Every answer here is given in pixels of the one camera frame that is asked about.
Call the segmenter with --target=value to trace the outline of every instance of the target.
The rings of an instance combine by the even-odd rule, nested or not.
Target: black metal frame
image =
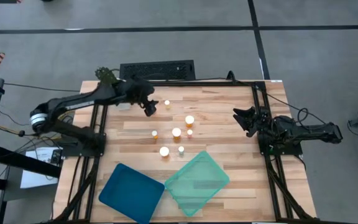
[[[0,163],[56,178],[59,178],[62,170],[61,167],[9,151],[3,147],[0,147]]]
[[[269,111],[269,116],[271,116],[269,99],[266,93],[266,85],[263,81],[255,81],[255,82],[235,82],[235,77],[232,72],[229,72],[226,81],[218,81],[218,82],[198,82],[198,81],[154,81],[151,82],[154,86],[249,86],[252,88],[254,104],[259,112],[261,108],[264,110]],[[263,106],[260,105],[259,97],[258,97],[258,90],[262,92],[263,98]],[[98,112],[98,107],[95,106],[92,112],[91,118],[91,127],[94,127],[96,121],[96,115]],[[104,106],[102,116],[101,116],[101,125],[99,129],[99,133],[104,132],[104,127],[107,120],[107,106]],[[275,163],[277,166],[278,173],[275,172],[272,161],[270,160],[269,154],[269,146],[264,142],[264,138],[261,134],[258,135],[259,140],[259,147],[261,151],[261,155],[263,155],[266,164],[268,182],[270,187],[270,194],[272,196],[272,205],[274,210],[274,215],[276,222],[285,222],[285,223],[336,223],[336,222],[325,222],[321,221],[318,218],[313,218],[309,216],[296,202],[296,200],[292,197],[291,193],[287,189],[287,183],[285,181],[285,174],[283,169],[283,162],[281,160],[280,155],[275,155]],[[98,166],[99,164],[99,157],[94,158],[94,166]],[[83,166],[81,168],[81,178],[80,178],[80,185],[79,187],[83,187],[85,182],[85,176],[88,171],[88,164],[89,164],[89,157],[85,157],[83,161]],[[76,204],[76,208],[74,211],[74,216],[72,220],[66,221],[57,221],[55,223],[90,223],[92,206],[93,206],[93,198],[94,198],[94,188],[96,185],[96,175],[97,175],[98,168],[96,168],[96,174],[91,181],[89,187],[89,195],[88,201],[85,210],[85,218],[79,219],[80,214],[80,207],[81,207],[81,199]],[[281,216],[280,206],[278,204],[278,197],[276,186],[280,189],[283,194],[284,203],[285,203],[285,211],[287,214],[286,218]],[[300,219],[293,218],[293,211],[298,215]]]

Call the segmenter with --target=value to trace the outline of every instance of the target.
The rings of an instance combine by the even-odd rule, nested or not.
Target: blue tray
[[[118,164],[99,195],[99,201],[140,224],[148,224],[164,185],[124,164]]]

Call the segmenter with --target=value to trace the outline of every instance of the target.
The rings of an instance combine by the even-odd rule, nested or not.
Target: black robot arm
[[[77,147],[65,148],[64,156],[97,156],[103,153],[105,136],[95,133],[90,127],[80,128],[60,121],[58,117],[67,111],[91,105],[118,105],[119,103],[136,103],[144,109],[146,116],[151,116],[155,113],[155,105],[158,103],[148,100],[148,96],[152,93],[154,93],[152,84],[141,78],[117,80],[113,83],[101,82],[92,92],[54,98],[38,105],[30,113],[30,123],[38,135],[54,131],[78,140]]]
[[[318,139],[333,144],[338,144],[342,140],[339,127],[333,123],[299,126],[294,119],[287,116],[269,118],[268,111],[264,111],[263,108],[258,113],[254,107],[248,110],[233,110],[234,119],[244,131],[248,131],[247,137],[252,137],[258,132],[278,154],[286,154],[285,149],[293,148],[304,140]]]

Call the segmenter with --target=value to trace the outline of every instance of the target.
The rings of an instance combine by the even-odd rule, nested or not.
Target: black floor line
[[[332,26],[260,26],[259,30],[357,30],[358,25]]]
[[[123,27],[90,29],[24,29],[0,30],[0,34],[89,34],[118,32],[174,32],[174,31],[238,31],[253,30],[251,26],[194,26],[194,27]]]
[[[256,47],[258,49],[258,55],[260,60],[260,66],[262,67],[262,76],[265,80],[270,79],[269,69],[267,68],[267,60],[265,56],[264,45],[262,43],[262,37],[260,36],[258,19],[256,16],[255,6],[253,0],[248,0],[249,11],[252,19],[252,27],[254,28],[254,35],[256,41]]]
[[[123,27],[85,29],[17,29],[0,30],[0,34],[103,34],[120,32],[185,32],[185,31],[239,31],[239,30],[358,30],[358,25],[338,26],[196,26],[196,27]]]

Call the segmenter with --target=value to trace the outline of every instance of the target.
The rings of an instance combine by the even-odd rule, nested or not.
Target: white paper
[[[52,158],[52,152],[53,152],[53,150],[56,150],[56,149],[59,149],[59,148],[58,147],[39,147],[36,150],[37,155],[35,155],[35,151],[27,151],[27,152],[25,152],[25,156],[28,156],[28,157],[31,157],[34,159],[36,159],[38,156],[38,160],[50,163],[50,159]],[[31,187],[39,187],[39,186],[44,186],[44,185],[56,184],[57,182],[58,182],[57,178],[23,170],[22,182],[20,184],[20,188],[27,189],[27,188],[31,188]]]

